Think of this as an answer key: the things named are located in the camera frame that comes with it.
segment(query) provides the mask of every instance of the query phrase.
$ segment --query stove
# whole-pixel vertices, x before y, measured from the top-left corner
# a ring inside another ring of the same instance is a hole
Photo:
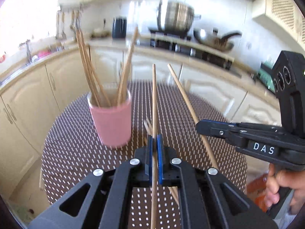
[[[174,38],[178,38],[178,39],[182,39],[182,40],[186,40],[191,42],[192,40],[192,36],[187,35],[187,33],[185,34],[179,34],[176,32],[170,32],[170,31],[160,31],[157,29],[152,29],[149,28],[148,29],[152,35],[152,37],[150,38],[149,41],[149,45],[151,47],[155,47],[155,48],[162,48],[162,49],[166,49],[169,50],[171,52],[177,52],[186,56],[190,56],[196,59],[202,59],[204,61],[207,61],[211,64],[215,64],[221,68],[225,68],[225,69],[230,69],[231,65],[232,65],[232,61],[227,60],[225,58],[222,58],[220,56],[218,56],[217,54],[213,54],[210,52],[205,52],[204,50],[199,50],[193,47],[189,47],[186,45],[179,45],[175,42],[172,41],[166,41],[166,40],[159,40],[159,39],[155,39],[156,35],[161,35],[161,36],[170,36],[170,37],[174,37]]]

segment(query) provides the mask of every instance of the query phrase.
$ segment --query bolt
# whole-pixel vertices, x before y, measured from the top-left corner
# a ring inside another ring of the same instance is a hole
[[[212,176],[216,175],[218,173],[218,170],[215,168],[209,168],[208,173]]]
[[[175,158],[173,158],[172,159],[172,164],[181,164],[181,159],[180,158],[177,158],[177,157],[175,157]]]
[[[138,165],[140,163],[140,160],[138,160],[137,158],[133,158],[129,161],[129,163],[131,165]]]
[[[93,174],[96,176],[96,177],[100,177],[101,175],[104,174],[104,171],[102,169],[95,169],[93,171]]]

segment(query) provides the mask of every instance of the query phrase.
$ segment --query camera lens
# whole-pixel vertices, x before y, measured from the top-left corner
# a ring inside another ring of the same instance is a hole
[[[290,81],[291,81],[290,72],[289,72],[289,70],[288,70],[288,68],[286,66],[284,66],[283,72],[284,72],[284,77],[285,77],[286,83],[290,84]]]
[[[280,85],[280,88],[281,90],[284,90],[284,78],[283,78],[283,75],[282,73],[278,73],[278,81],[279,81],[279,85]]]
[[[278,92],[279,86],[278,86],[278,82],[275,79],[273,80],[273,85],[274,85],[275,91]]]

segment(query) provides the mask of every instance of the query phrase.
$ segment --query pink cup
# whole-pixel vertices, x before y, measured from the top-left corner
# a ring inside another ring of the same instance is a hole
[[[117,87],[105,87],[111,104],[116,100]],[[110,148],[122,147],[129,141],[132,133],[132,102],[129,90],[127,100],[120,106],[106,107],[102,95],[102,106],[92,103],[91,93],[88,94],[88,104],[100,141]]]

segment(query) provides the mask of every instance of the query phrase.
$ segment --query round table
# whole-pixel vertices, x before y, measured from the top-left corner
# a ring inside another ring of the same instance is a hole
[[[132,94],[132,135],[127,145],[117,149],[104,146],[97,135],[87,103],[87,95],[79,97],[57,117],[45,140],[42,155],[43,180],[52,204],[96,168],[112,170],[132,158],[147,137],[143,120],[152,117],[152,82],[129,83]],[[196,94],[188,93],[199,119],[226,121],[211,104]],[[158,84],[159,132],[164,145],[173,147],[177,155],[194,167],[211,167],[209,158],[195,131],[195,123],[176,86]],[[243,154],[223,139],[208,137],[220,171],[240,190],[246,184],[247,163]],[[179,209],[169,190],[158,187],[157,228],[180,228]],[[150,228],[151,190],[134,188],[129,228]]]

